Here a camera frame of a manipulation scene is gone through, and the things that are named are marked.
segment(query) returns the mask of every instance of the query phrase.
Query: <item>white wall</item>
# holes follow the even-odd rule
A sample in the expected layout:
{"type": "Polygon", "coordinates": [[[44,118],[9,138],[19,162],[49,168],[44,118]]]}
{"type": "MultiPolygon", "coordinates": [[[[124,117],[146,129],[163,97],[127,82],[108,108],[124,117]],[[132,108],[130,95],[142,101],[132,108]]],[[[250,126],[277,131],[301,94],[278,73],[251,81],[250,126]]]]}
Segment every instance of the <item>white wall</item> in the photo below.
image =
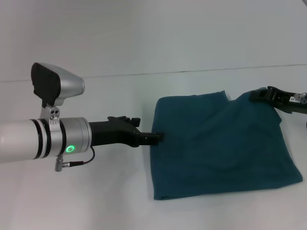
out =
{"type": "MultiPolygon", "coordinates": [[[[307,66],[196,70],[307,63],[306,17],[301,0],[5,0],[0,3],[0,119],[39,116],[41,102],[28,80],[35,61],[100,76],[85,78],[84,94],[60,108],[63,117],[140,117],[142,131],[150,131],[163,96],[226,90],[235,99],[268,85],[305,92],[307,66]],[[185,70],[194,72],[134,75],[185,70]],[[120,74],[132,75],[101,77],[120,74]]],[[[307,116],[280,115],[287,146],[306,177],[307,116]]],[[[148,147],[95,149],[91,164],[60,173],[53,158],[1,164],[0,229],[307,228],[305,182],[154,201],[148,147]]],[[[90,157],[89,151],[65,158],[90,157]]]]}
{"type": "Polygon", "coordinates": [[[307,63],[302,0],[2,0],[0,79],[307,63]]]}

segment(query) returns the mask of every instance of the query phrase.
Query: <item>green indicator ring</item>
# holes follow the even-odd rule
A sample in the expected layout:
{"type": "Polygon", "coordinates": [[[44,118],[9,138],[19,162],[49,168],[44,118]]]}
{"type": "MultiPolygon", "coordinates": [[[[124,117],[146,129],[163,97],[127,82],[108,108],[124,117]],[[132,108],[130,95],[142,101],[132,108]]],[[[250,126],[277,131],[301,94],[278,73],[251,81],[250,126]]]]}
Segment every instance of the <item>green indicator ring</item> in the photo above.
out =
{"type": "Polygon", "coordinates": [[[66,151],[67,152],[72,152],[75,150],[75,147],[73,145],[69,145],[67,148],[66,148],[66,151]]]}

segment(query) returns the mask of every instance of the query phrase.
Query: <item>teal towel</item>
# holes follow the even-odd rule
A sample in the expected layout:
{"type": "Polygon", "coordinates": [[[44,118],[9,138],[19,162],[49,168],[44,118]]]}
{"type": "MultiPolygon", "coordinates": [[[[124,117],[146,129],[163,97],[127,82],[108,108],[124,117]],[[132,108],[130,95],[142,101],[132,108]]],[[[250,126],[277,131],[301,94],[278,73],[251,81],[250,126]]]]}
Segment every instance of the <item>teal towel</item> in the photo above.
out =
{"type": "Polygon", "coordinates": [[[229,101],[225,92],[161,98],[151,146],[154,199],[280,188],[303,180],[282,132],[281,118],[249,92],[229,101]]]}

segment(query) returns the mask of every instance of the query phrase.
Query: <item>black cable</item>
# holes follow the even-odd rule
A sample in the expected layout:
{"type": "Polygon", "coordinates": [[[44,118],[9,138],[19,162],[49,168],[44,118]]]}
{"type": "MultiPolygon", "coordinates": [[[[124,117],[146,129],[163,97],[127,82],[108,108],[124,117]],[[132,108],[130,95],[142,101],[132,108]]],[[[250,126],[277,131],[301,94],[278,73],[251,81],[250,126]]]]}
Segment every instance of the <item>black cable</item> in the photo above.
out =
{"type": "Polygon", "coordinates": [[[88,164],[89,162],[91,162],[92,160],[94,160],[95,158],[95,150],[94,148],[91,146],[91,149],[93,151],[93,156],[90,160],[83,162],[83,161],[70,161],[69,162],[69,167],[74,167],[74,166],[79,166],[79,165],[84,165],[84,164],[88,164]]]}

